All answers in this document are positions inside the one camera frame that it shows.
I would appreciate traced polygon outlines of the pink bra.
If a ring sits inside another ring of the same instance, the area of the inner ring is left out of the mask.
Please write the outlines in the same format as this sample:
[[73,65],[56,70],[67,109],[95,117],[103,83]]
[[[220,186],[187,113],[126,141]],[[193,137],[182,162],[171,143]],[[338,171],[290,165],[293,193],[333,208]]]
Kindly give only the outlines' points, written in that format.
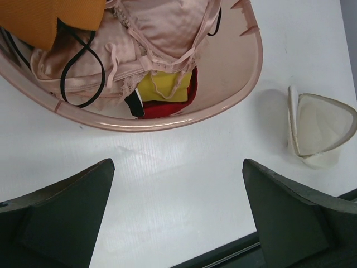
[[79,108],[118,104],[161,73],[175,74],[172,97],[220,15],[220,1],[115,1],[96,31],[61,25],[51,50],[33,50],[30,69],[44,90]]

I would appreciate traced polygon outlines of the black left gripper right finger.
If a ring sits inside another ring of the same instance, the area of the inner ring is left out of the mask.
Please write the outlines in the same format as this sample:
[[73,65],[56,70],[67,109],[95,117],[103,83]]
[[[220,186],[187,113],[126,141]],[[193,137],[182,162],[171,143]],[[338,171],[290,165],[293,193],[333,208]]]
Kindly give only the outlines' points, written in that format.
[[267,267],[356,267],[356,203],[243,162]]

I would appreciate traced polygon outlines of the orange bra black trim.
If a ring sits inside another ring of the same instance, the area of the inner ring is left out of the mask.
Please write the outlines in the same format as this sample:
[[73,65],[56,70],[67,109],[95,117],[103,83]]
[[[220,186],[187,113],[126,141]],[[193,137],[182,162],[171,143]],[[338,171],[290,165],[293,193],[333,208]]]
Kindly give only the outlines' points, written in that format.
[[97,92],[85,103],[84,108],[97,100],[105,86],[105,70],[99,56],[91,48],[96,31],[103,18],[107,1],[1,1],[1,27],[9,40],[14,34],[30,46],[49,51],[62,27],[81,46],[81,50],[65,65],[60,77],[60,93],[67,102],[65,79],[70,68],[86,53],[92,54],[101,68],[101,81]]

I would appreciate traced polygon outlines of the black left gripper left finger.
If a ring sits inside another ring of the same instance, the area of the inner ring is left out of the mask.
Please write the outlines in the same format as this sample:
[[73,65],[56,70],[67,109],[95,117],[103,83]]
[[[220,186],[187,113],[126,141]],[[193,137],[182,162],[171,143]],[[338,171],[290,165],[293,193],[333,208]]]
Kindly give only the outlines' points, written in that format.
[[113,178],[105,159],[1,202],[1,267],[89,267]]

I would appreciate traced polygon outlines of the white mesh laundry bag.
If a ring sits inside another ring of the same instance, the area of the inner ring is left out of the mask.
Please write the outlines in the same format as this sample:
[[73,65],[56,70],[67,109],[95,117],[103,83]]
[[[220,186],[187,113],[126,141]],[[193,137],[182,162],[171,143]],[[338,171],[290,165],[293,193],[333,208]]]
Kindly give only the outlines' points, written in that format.
[[288,148],[313,169],[339,162],[341,149],[356,134],[356,110],[317,94],[288,88]]

